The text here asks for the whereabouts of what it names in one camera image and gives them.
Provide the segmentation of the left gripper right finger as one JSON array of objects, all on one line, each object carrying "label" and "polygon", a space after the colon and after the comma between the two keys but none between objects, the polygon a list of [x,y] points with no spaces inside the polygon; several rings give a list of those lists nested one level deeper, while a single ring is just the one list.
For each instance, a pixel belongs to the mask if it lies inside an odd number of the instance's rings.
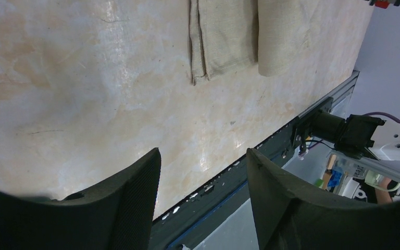
[{"label": "left gripper right finger", "polygon": [[400,201],[365,203],[324,191],[246,152],[260,249],[400,249]]}]

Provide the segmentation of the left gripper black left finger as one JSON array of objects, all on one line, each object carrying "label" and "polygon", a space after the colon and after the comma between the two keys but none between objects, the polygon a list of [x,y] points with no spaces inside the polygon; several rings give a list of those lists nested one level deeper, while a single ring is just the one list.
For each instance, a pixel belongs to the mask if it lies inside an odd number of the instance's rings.
[{"label": "left gripper black left finger", "polygon": [[147,249],[160,171],[154,148],[61,201],[0,192],[0,249]]}]

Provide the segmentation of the beige cloth napkin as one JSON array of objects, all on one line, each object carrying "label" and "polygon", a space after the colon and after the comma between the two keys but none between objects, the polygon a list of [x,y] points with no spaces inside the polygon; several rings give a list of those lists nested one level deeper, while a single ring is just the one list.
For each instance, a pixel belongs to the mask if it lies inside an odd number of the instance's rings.
[{"label": "beige cloth napkin", "polygon": [[317,40],[322,1],[191,1],[193,84],[257,66],[284,73]]}]

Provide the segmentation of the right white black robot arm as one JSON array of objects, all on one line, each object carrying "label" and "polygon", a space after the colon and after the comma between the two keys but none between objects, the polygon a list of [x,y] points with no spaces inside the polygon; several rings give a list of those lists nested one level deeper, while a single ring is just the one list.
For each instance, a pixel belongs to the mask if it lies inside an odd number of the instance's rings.
[{"label": "right white black robot arm", "polygon": [[307,150],[308,137],[333,144],[333,150],[351,159],[400,161],[400,123],[370,115],[344,119],[318,110],[299,118],[292,127],[291,145]]}]

